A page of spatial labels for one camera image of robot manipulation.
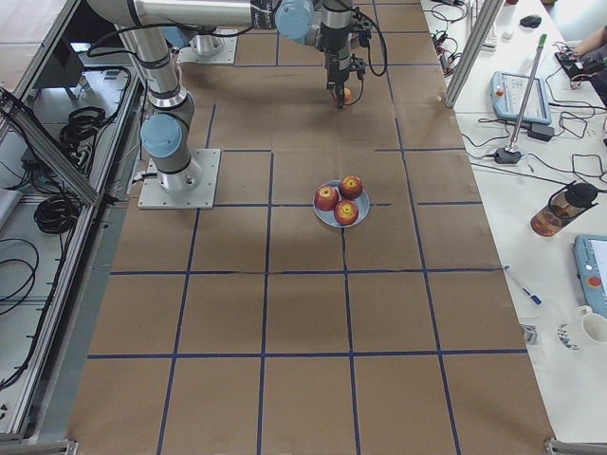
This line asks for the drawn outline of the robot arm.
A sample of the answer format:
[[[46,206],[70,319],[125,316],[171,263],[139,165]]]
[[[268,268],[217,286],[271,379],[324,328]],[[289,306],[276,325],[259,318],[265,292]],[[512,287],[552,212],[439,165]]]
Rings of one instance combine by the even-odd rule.
[[[116,26],[87,50],[98,57],[99,49],[118,36],[123,52],[130,55],[138,74],[148,85],[147,100],[151,114],[141,124],[140,142],[156,166],[156,181],[161,189],[184,192],[198,184],[201,169],[188,147],[194,114],[191,93],[182,84],[172,48],[164,35],[164,23]]]
[[[324,54],[326,88],[339,108],[347,104],[345,84],[364,60],[350,51],[355,32],[351,1],[90,1],[100,17],[112,23],[134,53],[139,75],[150,87],[149,99],[159,110],[173,110],[188,96],[171,63],[162,29],[178,27],[193,35],[211,35],[219,27],[276,29],[280,35]]]

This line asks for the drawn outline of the person hand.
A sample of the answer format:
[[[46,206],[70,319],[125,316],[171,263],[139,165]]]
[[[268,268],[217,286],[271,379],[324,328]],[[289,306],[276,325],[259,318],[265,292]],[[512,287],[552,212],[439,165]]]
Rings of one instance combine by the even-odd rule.
[[[584,38],[575,48],[574,52],[583,56],[589,52],[595,51],[606,44],[606,29],[599,29]]]

